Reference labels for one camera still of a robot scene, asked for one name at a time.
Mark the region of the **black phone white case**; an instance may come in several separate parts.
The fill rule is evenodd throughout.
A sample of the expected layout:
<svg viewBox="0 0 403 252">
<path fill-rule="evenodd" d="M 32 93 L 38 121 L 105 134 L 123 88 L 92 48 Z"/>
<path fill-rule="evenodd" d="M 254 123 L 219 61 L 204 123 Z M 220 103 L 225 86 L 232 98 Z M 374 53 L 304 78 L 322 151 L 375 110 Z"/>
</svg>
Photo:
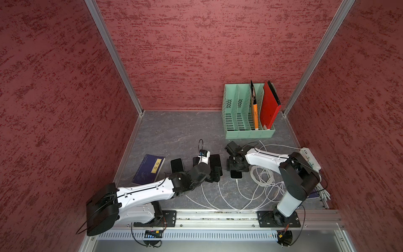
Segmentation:
<svg viewBox="0 0 403 252">
<path fill-rule="evenodd" d="M 240 180 L 243 178 L 243 173 L 240 171 L 230 171 L 230 178 L 233 180 Z"/>
</svg>

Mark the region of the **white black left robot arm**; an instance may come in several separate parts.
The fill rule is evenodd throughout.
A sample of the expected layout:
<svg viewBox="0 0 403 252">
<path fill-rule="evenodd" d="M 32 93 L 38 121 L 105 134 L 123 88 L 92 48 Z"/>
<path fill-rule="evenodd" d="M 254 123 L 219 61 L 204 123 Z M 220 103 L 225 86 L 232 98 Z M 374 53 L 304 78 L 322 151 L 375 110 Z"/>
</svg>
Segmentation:
<svg viewBox="0 0 403 252">
<path fill-rule="evenodd" d="M 118 188 L 109 183 L 86 202 L 85 230 L 87 236 L 102 234 L 116 224 L 135 224 L 152 227 L 168 222 L 163 215 L 160 201 L 186 195 L 202 183 L 219 182 L 222 176 L 221 159 L 218 154 L 193 158 L 193 167 L 187 172 L 176 172 L 166 178 L 132 188 Z"/>
</svg>

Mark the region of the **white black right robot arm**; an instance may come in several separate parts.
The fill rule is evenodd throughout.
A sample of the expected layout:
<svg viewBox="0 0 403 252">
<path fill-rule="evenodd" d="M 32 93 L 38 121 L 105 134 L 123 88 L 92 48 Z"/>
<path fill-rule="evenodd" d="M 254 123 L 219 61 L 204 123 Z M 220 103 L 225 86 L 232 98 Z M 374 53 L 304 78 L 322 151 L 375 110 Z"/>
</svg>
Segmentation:
<svg viewBox="0 0 403 252">
<path fill-rule="evenodd" d="M 290 217 L 321 181 L 319 172 L 298 152 L 276 154 L 249 145 L 241 147 L 234 142 L 228 144 L 225 150 L 229 154 L 227 168 L 230 171 L 246 172 L 255 165 L 282 176 L 287 192 L 274 212 L 284 218 Z"/>
</svg>

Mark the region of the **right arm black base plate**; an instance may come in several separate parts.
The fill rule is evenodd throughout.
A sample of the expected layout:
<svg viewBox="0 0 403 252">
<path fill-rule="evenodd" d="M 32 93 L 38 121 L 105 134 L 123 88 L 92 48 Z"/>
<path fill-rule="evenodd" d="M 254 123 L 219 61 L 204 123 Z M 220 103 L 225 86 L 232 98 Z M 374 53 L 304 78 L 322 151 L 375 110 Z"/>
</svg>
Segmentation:
<svg viewBox="0 0 403 252">
<path fill-rule="evenodd" d="M 301 222 L 297 212 L 293 212 L 289 217 L 284 217 L 278 211 L 258 211 L 257 220 L 260 227 L 269 228 L 297 228 L 301 227 Z"/>
</svg>

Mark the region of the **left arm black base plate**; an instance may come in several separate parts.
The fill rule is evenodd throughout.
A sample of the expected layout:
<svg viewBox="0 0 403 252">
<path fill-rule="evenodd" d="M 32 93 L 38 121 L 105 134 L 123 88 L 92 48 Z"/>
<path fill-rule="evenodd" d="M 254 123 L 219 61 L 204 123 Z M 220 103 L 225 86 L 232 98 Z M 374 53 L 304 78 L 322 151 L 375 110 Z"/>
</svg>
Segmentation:
<svg viewBox="0 0 403 252">
<path fill-rule="evenodd" d="M 163 210 L 157 211 L 154 214 L 153 219 L 148 223 L 133 223 L 133 227 L 175 227 L 177 218 L 177 211 L 173 210 Z"/>
</svg>

